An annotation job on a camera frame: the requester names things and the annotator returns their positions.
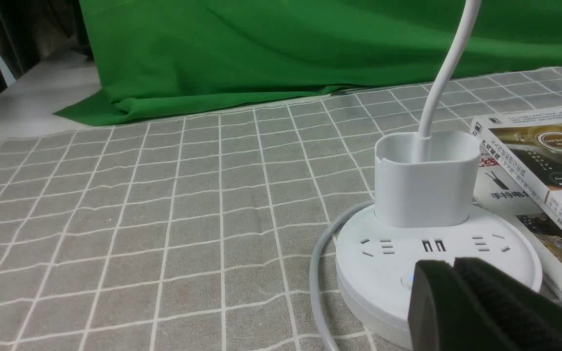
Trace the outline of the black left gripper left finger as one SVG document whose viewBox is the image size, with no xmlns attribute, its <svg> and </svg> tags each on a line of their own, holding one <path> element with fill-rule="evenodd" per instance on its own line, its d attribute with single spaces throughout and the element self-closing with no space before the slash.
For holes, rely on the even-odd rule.
<svg viewBox="0 0 562 351">
<path fill-rule="evenodd" d="M 408 324 L 414 351 L 511 349 L 474 293 L 444 261 L 416 263 Z"/>
</svg>

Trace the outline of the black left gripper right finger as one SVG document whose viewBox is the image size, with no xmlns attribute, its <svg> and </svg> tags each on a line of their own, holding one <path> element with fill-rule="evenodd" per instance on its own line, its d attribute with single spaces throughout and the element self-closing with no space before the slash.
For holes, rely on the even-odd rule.
<svg viewBox="0 0 562 351">
<path fill-rule="evenodd" d="M 562 307 L 480 258 L 456 258 L 455 271 L 520 351 L 562 351 Z"/>
</svg>

